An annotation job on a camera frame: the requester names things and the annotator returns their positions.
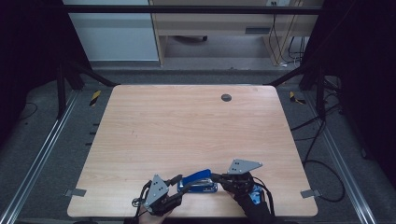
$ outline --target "gray metal bracket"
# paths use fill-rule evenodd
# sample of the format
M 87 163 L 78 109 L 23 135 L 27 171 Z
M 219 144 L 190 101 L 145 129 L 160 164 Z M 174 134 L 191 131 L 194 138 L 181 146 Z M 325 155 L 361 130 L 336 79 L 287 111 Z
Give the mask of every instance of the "gray metal bracket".
M 67 189 L 64 192 L 64 196 L 66 196 L 66 197 L 72 197 L 72 196 L 84 197 L 86 192 L 87 192 L 87 190 L 85 190 L 85 189 Z
M 159 175 L 155 175 L 152 179 L 151 186 L 149 187 L 148 197 L 144 203 L 146 208 L 156 202 L 159 198 L 165 195 L 169 191 L 165 182 L 160 178 Z
M 234 159 L 233 162 L 231 163 L 230 168 L 228 169 L 227 174 L 242 175 L 259 167 L 262 167 L 261 162 Z
M 318 189 L 308 189 L 301 191 L 301 196 L 303 198 L 318 197 L 321 196 L 321 193 Z

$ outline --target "metal rail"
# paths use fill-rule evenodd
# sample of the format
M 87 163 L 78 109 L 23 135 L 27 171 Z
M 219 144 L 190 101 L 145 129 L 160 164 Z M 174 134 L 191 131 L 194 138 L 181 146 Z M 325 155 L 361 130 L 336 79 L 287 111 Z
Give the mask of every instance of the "metal rail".
M 320 15 L 339 12 L 322 7 L 232 7 L 232 6 L 101 6 L 64 5 L 40 6 L 42 10 L 68 13 L 197 13 L 197 14 L 276 14 L 276 15 Z
M 304 95 L 312 112 L 316 116 L 318 113 L 314 106 L 315 101 L 313 100 L 310 94 L 305 93 Z M 355 207 L 356 214 L 361 220 L 361 223 L 375 224 L 376 220 L 370 209 L 370 206 L 364 199 L 364 196 L 361 192 L 358 183 L 353 177 L 352 172 L 349 170 L 347 163 L 345 162 L 343 156 L 341 155 L 340 150 L 338 149 L 338 146 L 335 144 L 332 138 L 332 134 L 330 133 L 327 127 L 325 127 L 324 129 L 323 135 L 325 138 L 325 143 L 327 145 L 327 149 L 329 151 L 330 157 L 332 158 L 332 162 L 334 162 L 334 166 L 337 169 L 338 174 L 340 175 L 341 179 L 345 184 L 347 195 L 349 196 L 350 201 Z
M 73 110 L 77 98 L 78 91 L 72 91 L 72 94 L 70 95 L 68 100 L 68 107 L 66 108 L 64 115 L 60 119 L 57 119 L 55 121 L 51 131 L 49 132 L 49 135 L 47 136 L 46 141 L 38 152 L 35 161 L 30 167 L 30 170 L 28 171 L 26 177 L 23 179 L 11 203 L 9 203 L 4 213 L 0 216 L 1 224 L 12 224 L 17 219 L 18 214 L 20 213 L 26 199 L 28 198 L 33 186 L 35 185 L 35 182 L 40 176 L 41 170 L 46 164 L 47 158 L 49 157 L 53 146 L 55 145 L 59 137 L 59 134 L 64 128 L 64 125 L 66 124 L 66 121 L 69 118 L 71 111 Z

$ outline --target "blue stapler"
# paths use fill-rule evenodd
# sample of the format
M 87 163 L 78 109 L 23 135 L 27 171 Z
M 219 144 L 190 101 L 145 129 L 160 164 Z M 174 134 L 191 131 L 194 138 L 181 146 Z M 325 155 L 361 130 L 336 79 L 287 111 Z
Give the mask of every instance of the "blue stapler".
M 177 183 L 177 191 L 187 185 L 190 185 L 190 193 L 214 193 L 218 191 L 218 184 L 210 179 L 212 175 L 209 169 L 197 172 L 195 174 L 183 177 Z

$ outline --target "wooden table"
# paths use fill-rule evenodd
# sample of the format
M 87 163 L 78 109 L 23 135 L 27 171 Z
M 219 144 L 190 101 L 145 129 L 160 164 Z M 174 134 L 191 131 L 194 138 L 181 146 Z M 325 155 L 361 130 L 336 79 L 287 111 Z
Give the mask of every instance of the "wooden table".
M 224 102 L 227 93 L 232 100 Z M 260 161 L 251 173 L 272 191 L 277 216 L 314 216 L 313 198 L 276 89 L 270 86 L 115 87 L 73 196 L 70 217 L 132 217 L 133 198 L 155 174 L 166 180 L 206 168 L 223 174 L 234 158 Z M 176 186 L 170 195 L 176 192 Z M 221 188 L 186 194 L 171 217 L 243 217 Z

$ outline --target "round grommet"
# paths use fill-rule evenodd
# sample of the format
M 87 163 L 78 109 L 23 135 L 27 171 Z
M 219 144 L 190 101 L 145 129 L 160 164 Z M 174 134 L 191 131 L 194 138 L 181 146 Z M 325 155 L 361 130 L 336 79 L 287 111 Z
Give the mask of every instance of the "round grommet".
M 222 94 L 221 95 L 221 100 L 224 102 L 229 102 L 229 101 L 231 101 L 231 99 L 232 99 L 232 97 L 230 94 Z

